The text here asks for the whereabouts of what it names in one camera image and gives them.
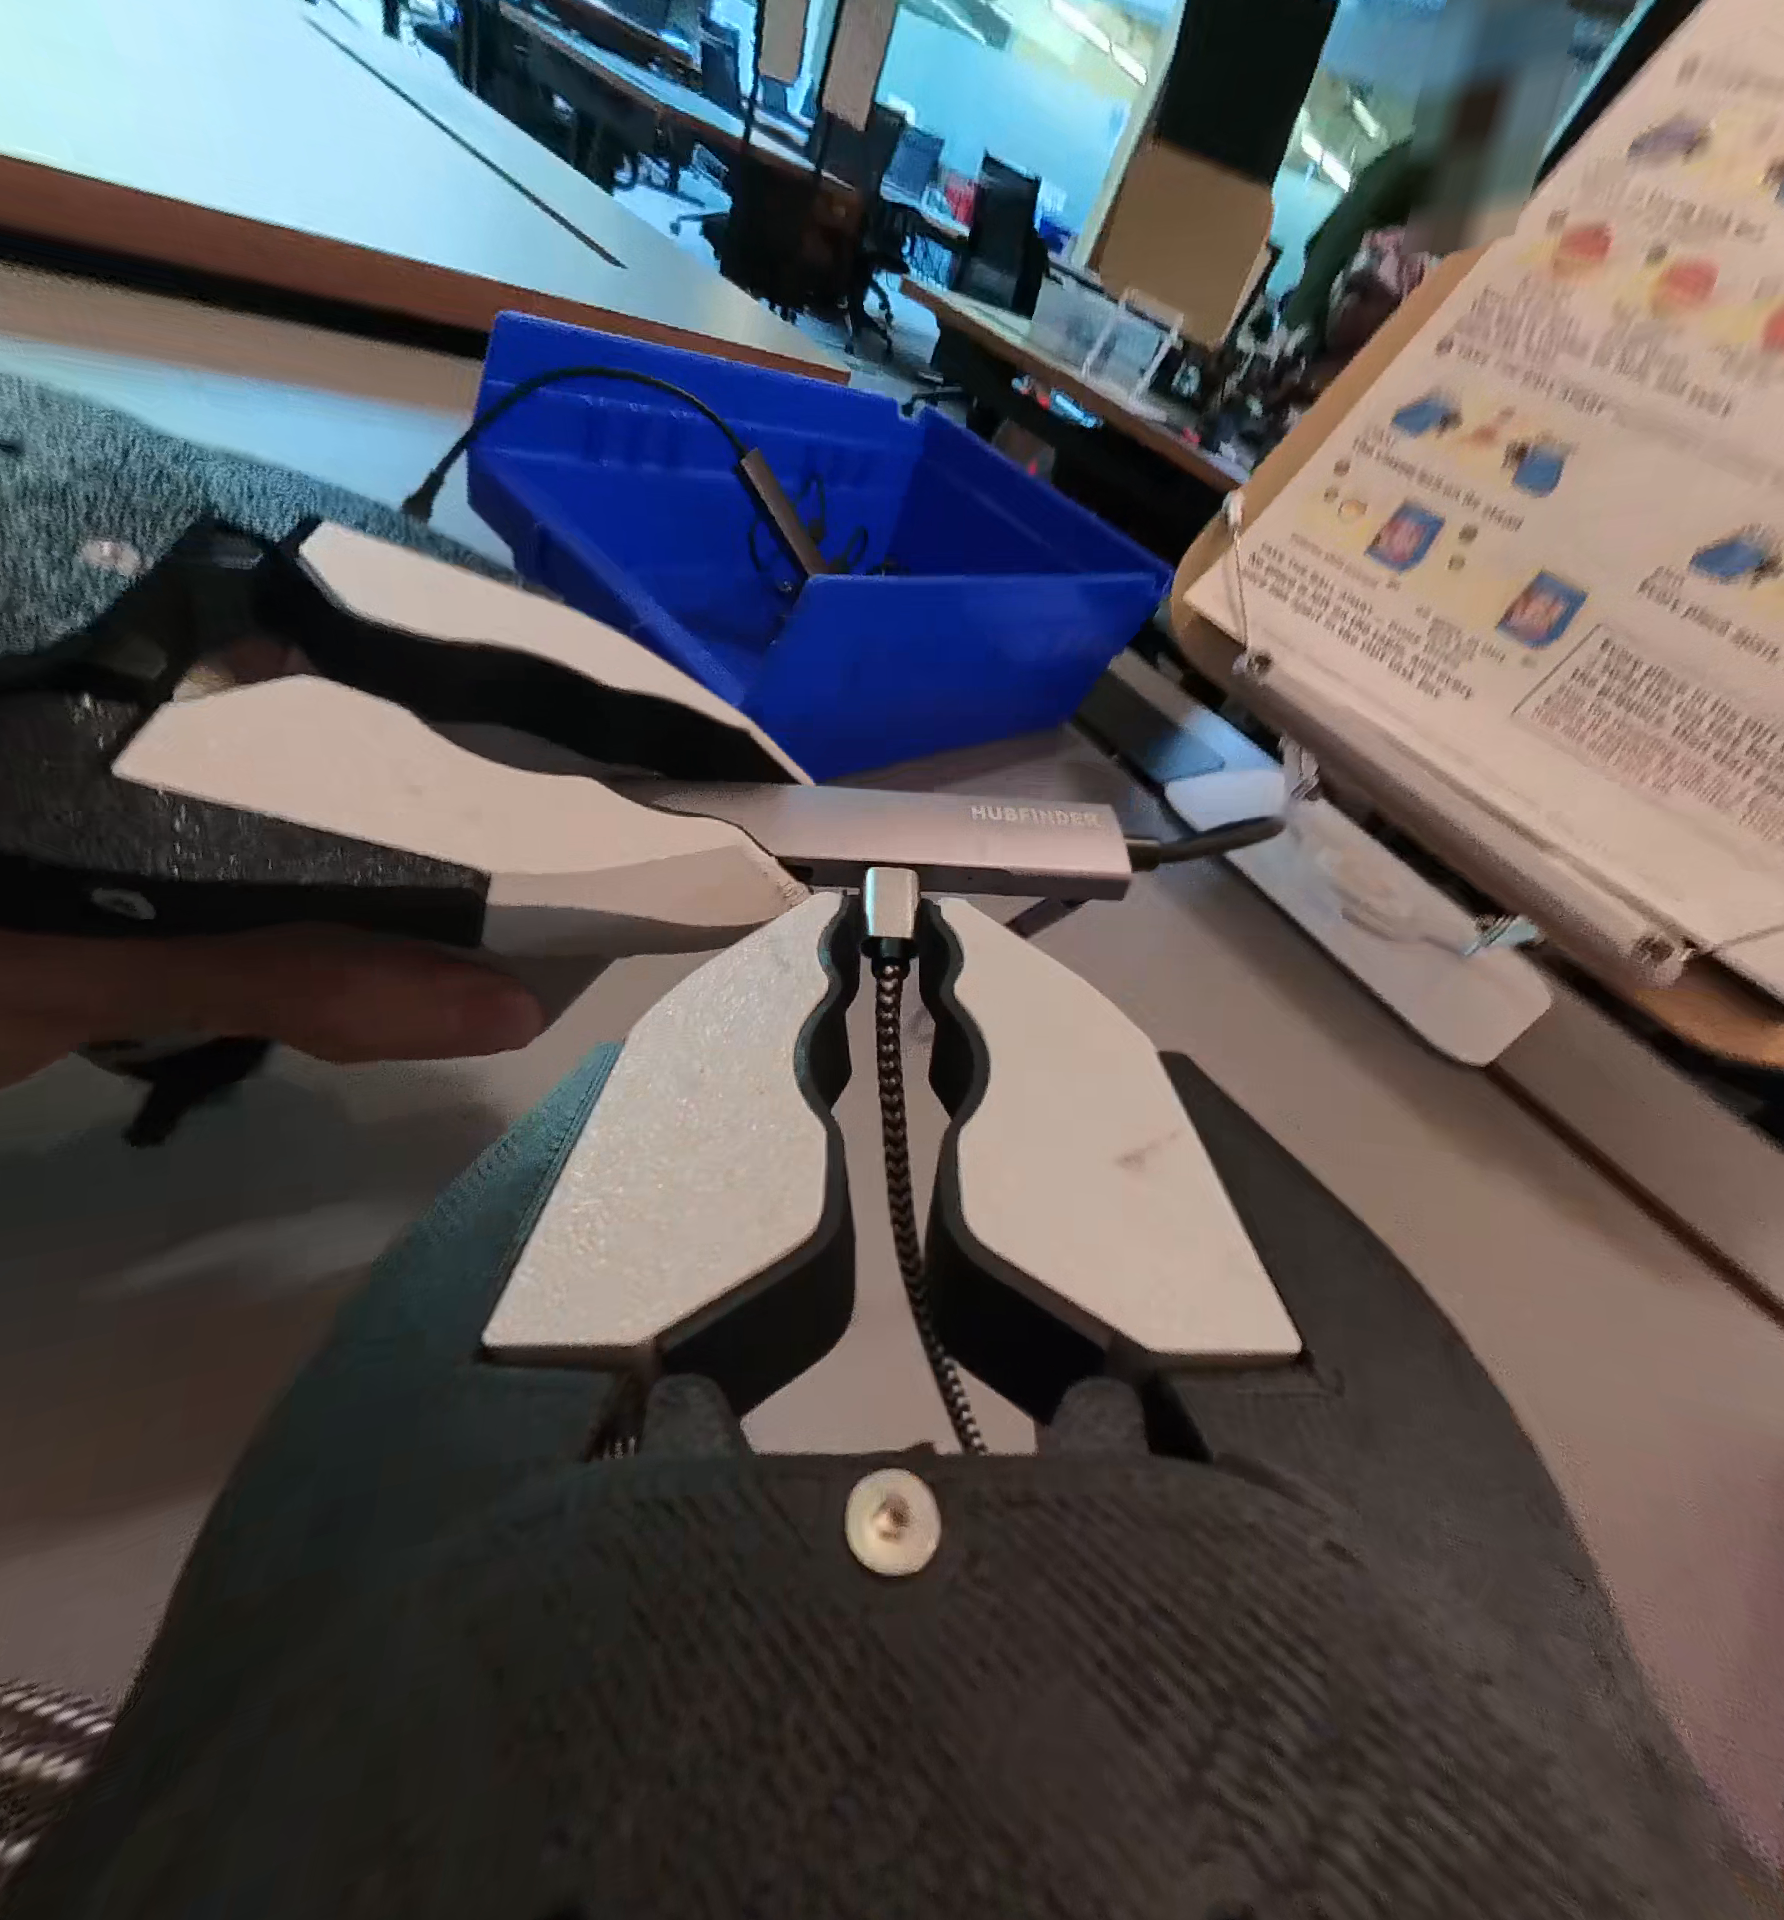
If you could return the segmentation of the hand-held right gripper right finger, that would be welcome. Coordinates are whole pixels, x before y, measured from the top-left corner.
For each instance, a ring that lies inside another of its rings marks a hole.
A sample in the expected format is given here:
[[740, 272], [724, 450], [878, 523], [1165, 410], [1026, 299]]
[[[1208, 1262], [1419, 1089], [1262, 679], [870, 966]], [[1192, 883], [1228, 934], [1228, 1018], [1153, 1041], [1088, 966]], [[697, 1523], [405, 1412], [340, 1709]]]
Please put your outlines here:
[[1299, 1362], [1300, 1337], [1157, 1041], [963, 898], [940, 942], [935, 1038], [971, 1038], [973, 1066], [949, 1145], [971, 1253], [1111, 1362]]

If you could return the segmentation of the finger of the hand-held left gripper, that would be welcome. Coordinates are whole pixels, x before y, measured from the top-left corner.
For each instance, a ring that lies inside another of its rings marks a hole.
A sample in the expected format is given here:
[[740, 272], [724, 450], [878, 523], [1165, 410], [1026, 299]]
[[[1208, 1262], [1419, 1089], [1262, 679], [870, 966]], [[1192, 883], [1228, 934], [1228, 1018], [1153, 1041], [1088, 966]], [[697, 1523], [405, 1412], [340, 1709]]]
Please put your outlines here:
[[610, 777], [811, 785], [724, 697], [525, 585], [314, 523], [258, 563], [258, 625], [435, 734], [509, 734]]
[[525, 774], [314, 672], [164, 704], [111, 774], [482, 868], [492, 959], [704, 956], [811, 903], [748, 830], [658, 804], [665, 777]]

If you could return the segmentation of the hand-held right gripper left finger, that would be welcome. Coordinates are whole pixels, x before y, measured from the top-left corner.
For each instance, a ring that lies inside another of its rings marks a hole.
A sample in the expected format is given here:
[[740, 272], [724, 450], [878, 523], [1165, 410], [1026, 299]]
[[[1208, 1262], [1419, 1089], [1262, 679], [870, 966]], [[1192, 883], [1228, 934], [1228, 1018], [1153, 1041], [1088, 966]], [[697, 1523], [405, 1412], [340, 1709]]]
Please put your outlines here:
[[848, 1327], [848, 898], [686, 975], [610, 1049], [482, 1327], [492, 1362], [811, 1368]]

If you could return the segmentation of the thin black cable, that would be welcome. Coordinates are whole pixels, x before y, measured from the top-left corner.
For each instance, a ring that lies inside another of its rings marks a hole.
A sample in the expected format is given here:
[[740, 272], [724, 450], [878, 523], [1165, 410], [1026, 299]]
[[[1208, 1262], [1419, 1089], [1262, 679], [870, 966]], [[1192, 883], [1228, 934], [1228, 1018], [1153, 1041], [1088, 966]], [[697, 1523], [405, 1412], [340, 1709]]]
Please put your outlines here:
[[528, 399], [573, 388], [573, 382], [628, 382], [628, 388], [668, 399], [679, 410], [704, 415], [704, 426], [729, 445], [729, 474], [740, 474], [752, 515], [767, 523], [775, 551], [802, 569], [802, 585], [811, 585], [811, 578], [837, 578], [837, 563], [824, 555], [811, 515], [796, 506], [796, 497], [777, 484], [777, 474], [767, 465], [767, 450], [740, 439], [729, 415], [719, 415], [704, 399], [689, 399], [689, 388], [668, 382], [668, 377], [608, 372], [608, 365], [538, 372], [538, 377], [509, 382], [501, 399], [477, 402], [465, 430], [426, 465], [426, 480], [400, 500], [400, 515], [435, 523], [435, 506], [438, 506], [456, 465], [462, 465], [501, 415], [515, 415]]

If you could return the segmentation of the grey usb hub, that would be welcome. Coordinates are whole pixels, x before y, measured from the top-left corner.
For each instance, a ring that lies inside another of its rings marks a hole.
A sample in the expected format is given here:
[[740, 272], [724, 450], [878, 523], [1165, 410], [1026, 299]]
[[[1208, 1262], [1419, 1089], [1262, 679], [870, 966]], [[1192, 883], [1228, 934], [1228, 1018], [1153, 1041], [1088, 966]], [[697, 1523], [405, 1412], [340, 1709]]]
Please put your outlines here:
[[724, 820], [818, 890], [858, 890], [870, 868], [910, 868], [924, 898], [1127, 898], [1134, 880], [1262, 846], [1280, 820], [1208, 833], [1127, 833], [1100, 801], [971, 801], [884, 785], [686, 785], [622, 777], [628, 801]]

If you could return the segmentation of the blue plastic bin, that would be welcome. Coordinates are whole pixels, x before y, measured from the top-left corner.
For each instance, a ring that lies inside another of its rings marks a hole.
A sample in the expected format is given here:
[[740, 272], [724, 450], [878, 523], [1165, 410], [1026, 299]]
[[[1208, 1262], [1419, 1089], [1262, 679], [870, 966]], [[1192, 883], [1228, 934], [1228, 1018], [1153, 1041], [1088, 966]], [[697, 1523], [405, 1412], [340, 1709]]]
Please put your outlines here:
[[566, 365], [651, 372], [767, 450], [837, 578], [811, 578], [752, 515], [729, 445], [628, 382], [528, 399], [465, 450], [465, 500], [538, 595], [622, 625], [811, 777], [858, 777], [1060, 734], [1169, 595], [953, 415], [538, 316], [501, 316], [482, 399]]

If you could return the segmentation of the person's left hand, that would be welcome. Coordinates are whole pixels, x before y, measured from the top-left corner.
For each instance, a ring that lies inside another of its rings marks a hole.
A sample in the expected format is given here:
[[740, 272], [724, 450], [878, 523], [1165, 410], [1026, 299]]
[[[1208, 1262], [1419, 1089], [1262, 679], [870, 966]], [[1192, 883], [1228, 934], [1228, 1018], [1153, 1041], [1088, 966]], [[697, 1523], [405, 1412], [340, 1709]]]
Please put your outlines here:
[[543, 1000], [444, 946], [283, 927], [218, 942], [0, 934], [0, 1091], [90, 1041], [264, 1038], [318, 1066], [501, 1058]]

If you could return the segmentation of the white table with wooden edge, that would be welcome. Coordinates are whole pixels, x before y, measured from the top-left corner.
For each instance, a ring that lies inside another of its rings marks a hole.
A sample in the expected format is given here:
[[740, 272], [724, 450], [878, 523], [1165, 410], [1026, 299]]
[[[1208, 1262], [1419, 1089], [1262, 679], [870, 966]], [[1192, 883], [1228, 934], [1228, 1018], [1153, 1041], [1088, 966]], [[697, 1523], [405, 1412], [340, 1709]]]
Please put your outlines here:
[[0, 0], [0, 236], [485, 336], [848, 372], [354, 9]]

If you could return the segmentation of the cardboard panel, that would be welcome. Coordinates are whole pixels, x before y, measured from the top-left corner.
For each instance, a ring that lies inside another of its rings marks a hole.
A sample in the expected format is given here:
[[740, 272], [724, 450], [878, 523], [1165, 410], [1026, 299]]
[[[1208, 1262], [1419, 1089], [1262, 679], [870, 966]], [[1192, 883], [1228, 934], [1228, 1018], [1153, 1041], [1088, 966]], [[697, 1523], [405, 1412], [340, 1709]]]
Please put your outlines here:
[[1270, 280], [1270, 178], [1228, 171], [1185, 149], [1146, 137], [1092, 236], [1092, 280], [1177, 316], [1177, 336], [1221, 350], [1243, 299]]

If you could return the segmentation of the printed instruction sheet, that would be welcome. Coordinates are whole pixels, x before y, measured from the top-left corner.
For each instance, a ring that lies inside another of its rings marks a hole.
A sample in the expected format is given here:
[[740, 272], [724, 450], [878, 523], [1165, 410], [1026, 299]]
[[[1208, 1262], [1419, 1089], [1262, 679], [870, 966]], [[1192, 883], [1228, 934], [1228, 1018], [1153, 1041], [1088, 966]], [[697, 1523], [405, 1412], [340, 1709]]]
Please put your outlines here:
[[1784, 9], [1692, 9], [1185, 606], [1624, 966], [1784, 1007]]

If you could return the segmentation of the black panel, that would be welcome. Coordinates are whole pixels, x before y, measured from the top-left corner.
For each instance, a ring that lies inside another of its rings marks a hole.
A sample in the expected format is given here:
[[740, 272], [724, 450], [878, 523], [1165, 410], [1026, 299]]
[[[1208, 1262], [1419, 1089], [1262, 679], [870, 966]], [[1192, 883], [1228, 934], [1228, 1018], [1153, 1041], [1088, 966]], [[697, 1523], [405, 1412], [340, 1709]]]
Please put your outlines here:
[[1340, 0], [1185, 0], [1153, 137], [1273, 178]]

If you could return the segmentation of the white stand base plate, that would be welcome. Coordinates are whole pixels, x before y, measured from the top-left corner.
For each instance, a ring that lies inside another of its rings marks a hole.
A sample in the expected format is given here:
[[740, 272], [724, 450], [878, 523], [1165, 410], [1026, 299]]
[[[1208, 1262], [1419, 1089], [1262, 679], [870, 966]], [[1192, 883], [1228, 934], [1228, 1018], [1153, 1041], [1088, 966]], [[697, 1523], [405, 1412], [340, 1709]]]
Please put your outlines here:
[[1331, 801], [1290, 801], [1280, 774], [1165, 777], [1185, 830], [1243, 830], [1280, 801], [1280, 833], [1228, 866], [1387, 1018], [1402, 1018], [1446, 1066], [1499, 1066], [1552, 1018], [1550, 975], [1521, 946], [1484, 946], [1484, 927], [1419, 883]]

